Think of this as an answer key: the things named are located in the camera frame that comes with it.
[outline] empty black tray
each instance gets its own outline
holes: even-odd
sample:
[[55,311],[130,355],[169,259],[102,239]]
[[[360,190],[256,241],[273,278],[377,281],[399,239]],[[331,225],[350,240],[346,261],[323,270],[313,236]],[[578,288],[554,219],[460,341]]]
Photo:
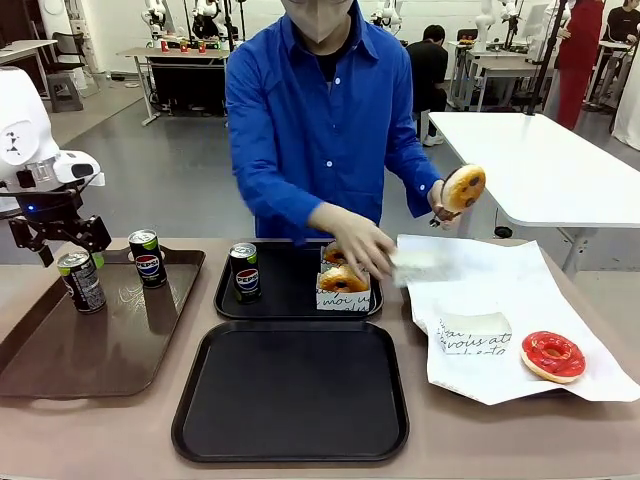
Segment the empty black tray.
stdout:
[[216,310],[232,319],[354,319],[373,315],[382,307],[380,284],[371,279],[368,312],[316,309],[316,280],[320,272],[321,243],[296,248],[291,242],[253,242],[258,249],[262,297],[255,303],[238,303],[233,291],[231,264],[222,271],[214,299]]
[[171,434],[194,462],[385,460],[409,434],[393,341],[366,322],[220,325]]

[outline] can lid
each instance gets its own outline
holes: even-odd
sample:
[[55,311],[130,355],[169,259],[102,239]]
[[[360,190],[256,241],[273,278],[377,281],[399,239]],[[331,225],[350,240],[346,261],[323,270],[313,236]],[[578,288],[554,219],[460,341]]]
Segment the can lid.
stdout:
[[82,265],[89,258],[89,252],[78,250],[76,252],[66,253],[58,259],[58,267],[77,267]]
[[144,244],[150,242],[151,240],[157,237],[156,232],[149,229],[144,230],[136,230],[131,235],[129,235],[129,243],[135,244]]
[[229,250],[229,255],[234,258],[248,258],[254,255],[256,251],[256,246],[253,243],[236,243]]

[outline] tray rim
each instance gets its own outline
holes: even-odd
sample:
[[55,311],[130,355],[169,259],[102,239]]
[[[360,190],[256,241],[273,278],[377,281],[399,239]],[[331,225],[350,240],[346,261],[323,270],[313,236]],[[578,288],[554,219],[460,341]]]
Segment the tray rim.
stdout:
[[[316,245],[326,246],[329,243],[331,243],[331,241],[332,240],[330,239],[329,240],[312,239],[311,241],[307,241],[306,245],[302,246],[302,248],[314,247]],[[264,245],[282,245],[282,246],[288,244],[288,245],[291,245],[293,248],[296,248],[292,242],[286,241],[286,240],[274,241],[274,240],[253,239],[253,240],[250,240],[250,242],[260,243]],[[380,285],[380,282],[377,279],[371,277],[371,286],[372,286],[371,293],[375,297],[376,292],[378,292],[380,296],[380,300],[378,301],[376,299],[375,300],[376,306],[368,312],[351,312],[350,314],[347,314],[347,315],[314,315],[314,316],[291,315],[291,316],[282,316],[282,317],[233,315],[225,312],[224,309],[222,308],[222,302],[224,300],[224,292],[226,291],[226,284],[229,281],[228,277],[230,277],[231,275],[230,270],[231,270],[231,265],[229,262],[229,256],[227,255],[227,258],[225,259],[225,262],[224,262],[224,266],[222,267],[222,273],[220,273],[220,278],[218,279],[218,285],[216,286],[216,293],[213,296],[213,306],[215,307],[216,312],[218,312],[220,315],[222,315],[225,319],[228,319],[228,320],[234,320],[234,321],[253,320],[258,322],[260,321],[264,322],[264,321],[272,321],[272,319],[274,318],[282,318],[286,320],[298,319],[298,320],[305,320],[310,322],[318,322],[318,321],[330,322],[333,320],[362,322],[362,321],[367,321],[369,317],[372,317],[373,315],[378,313],[384,305],[384,291],[382,290],[382,285]]]
[[[332,456],[332,457],[251,457],[251,456],[239,456],[239,455],[219,455],[216,457],[202,457],[191,452],[184,445],[182,438],[182,428],[186,420],[186,414],[191,406],[193,396],[200,378],[200,371],[202,364],[206,360],[205,348],[212,338],[217,338],[228,333],[236,331],[274,331],[273,327],[276,327],[275,331],[334,331],[336,329],[347,331],[368,331],[369,333],[378,335],[384,343],[385,350],[387,352],[387,360],[389,365],[389,371],[391,374],[391,384],[393,393],[393,403],[396,409],[396,418],[398,419],[398,438],[390,447],[389,450],[376,456],[362,456],[362,457],[348,457],[348,456]],[[398,358],[396,354],[395,344],[393,338],[385,329],[374,325],[371,322],[344,322],[344,321],[292,321],[292,320],[276,320],[267,322],[257,322],[252,320],[239,320],[234,322],[225,322],[216,325],[209,330],[196,350],[193,363],[189,370],[189,375],[185,382],[184,389],[180,395],[180,401],[176,408],[173,421],[171,422],[171,442],[175,450],[183,458],[198,463],[198,464],[224,464],[224,463],[250,463],[250,464],[273,464],[273,463],[288,463],[288,464],[313,464],[313,463],[377,463],[389,460],[394,457],[405,446],[407,439],[409,438],[410,421],[409,413],[407,410],[407,403],[404,395],[404,389],[402,388],[402,378],[400,377],[400,368],[398,366]]]
[[[162,363],[163,363],[163,361],[165,359],[167,351],[169,350],[169,347],[171,345],[171,340],[173,339],[173,336],[175,335],[176,329],[178,328],[178,325],[180,324],[180,320],[182,318],[182,314],[184,312],[184,308],[186,307],[187,302],[189,301],[189,297],[191,296],[191,292],[193,291],[193,288],[195,287],[196,282],[198,281],[198,278],[200,276],[200,271],[202,270],[202,266],[204,265],[204,261],[205,261],[205,258],[207,256],[206,252],[204,252],[203,250],[193,250],[193,249],[177,250],[177,249],[172,249],[172,248],[165,247],[163,245],[160,245],[160,248],[161,248],[161,250],[163,250],[165,252],[165,255],[167,255],[169,253],[171,253],[171,254],[193,253],[193,254],[199,254],[199,258],[198,258],[198,261],[196,263],[190,264],[190,265],[194,265],[194,266],[197,267],[196,274],[193,277],[193,282],[191,283],[189,291],[187,292],[187,296],[185,298],[185,302],[184,302],[184,306],[182,307],[182,311],[178,315],[178,318],[176,319],[176,323],[174,325],[174,328],[173,328],[173,330],[171,332],[171,335],[169,336],[169,341],[167,342],[166,347],[162,351],[162,354],[160,355],[160,359],[158,361],[158,364],[156,365],[156,368],[153,370],[152,375],[149,378],[149,381],[146,382],[142,386],[142,388],[140,388],[138,390],[135,390],[135,391],[126,392],[126,393],[122,393],[121,392],[121,393],[90,394],[90,395],[81,395],[81,394],[64,394],[64,395],[23,395],[23,394],[15,394],[15,395],[9,395],[9,394],[6,394],[6,393],[2,393],[0,391],[0,399],[26,399],[26,400],[43,399],[43,400],[52,400],[52,401],[65,402],[65,401],[78,400],[78,399],[129,398],[129,397],[133,397],[135,395],[138,395],[138,394],[144,392],[147,388],[149,388],[151,386],[151,384],[155,381],[156,377],[158,376],[158,372],[160,371],[160,368],[161,368]],[[122,264],[131,263],[131,261],[128,258],[129,252],[130,252],[130,249],[128,247],[125,247],[125,248],[118,249],[118,250],[105,250],[104,252],[102,252],[102,254],[103,254],[104,258],[105,258],[105,264],[122,265]],[[180,264],[182,264],[182,262],[168,262],[168,264],[169,265],[180,265]],[[29,308],[29,310],[27,310],[27,312],[22,316],[22,318],[20,320],[18,320],[18,322],[13,326],[13,328],[6,335],[6,337],[4,339],[2,339],[2,341],[0,341],[0,348],[2,347],[4,342],[12,334],[14,334],[14,331],[16,331],[18,328],[20,328],[20,326],[21,326],[22,322],[25,320],[25,318],[27,318],[29,315],[31,315],[34,310],[37,310],[38,304],[40,304],[40,302],[43,302],[45,300],[45,297],[49,293],[50,290],[58,289],[58,290],[61,290],[63,292],[63,296],[58,298],[58,300],[55,302],[55,305],[54,305],[53,308],[55,308],[58,305],[58,303],[60,303],[60,301],[64,298],[64,294],[66,294],[66,292],[67,292],[66,288],[61,288],[61,285],[63,285],[63,280],[62,280],[61,277],[58,276],[53,281],[53,283],[42,292],[42,294],[34,302],[32,307]],[[40,320],[38,322],[37,326],[35,326],[35,328],[31,332],[31,334],[28,337],[26,337],[26,339],[17,348],[16,352],[11,357],[11,359],[13,359],[13,357],[15,357],[22,350],[24,345],[31,338],[31,335],[33,335],[36,332],[36,330],[38,330],[38,328],[40,328],[40,326],[46,320],[46,318],[49,316],[49,314],[47,314],[42,320]]]

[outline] brown tray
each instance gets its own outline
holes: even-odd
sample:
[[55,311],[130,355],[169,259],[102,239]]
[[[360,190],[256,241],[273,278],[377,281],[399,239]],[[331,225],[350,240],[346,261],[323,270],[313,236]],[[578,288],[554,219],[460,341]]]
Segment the brown tray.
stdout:
[[0,344],[0,397],[135,395],[156,376],[204,252],[162,247],[168,282],[143,289],[129,249],[104,253],[107,305],[78,313],[58,279]]

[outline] person in red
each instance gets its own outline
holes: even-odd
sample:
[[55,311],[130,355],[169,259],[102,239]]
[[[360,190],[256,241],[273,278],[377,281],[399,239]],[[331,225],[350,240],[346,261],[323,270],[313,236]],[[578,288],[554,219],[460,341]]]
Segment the person in red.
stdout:
[[560,33],[564,40],[557,60],[559,103],[555,120],[569,130],[578,122],[598,54],[603,10],[602,0],[576,0],[567,29]]

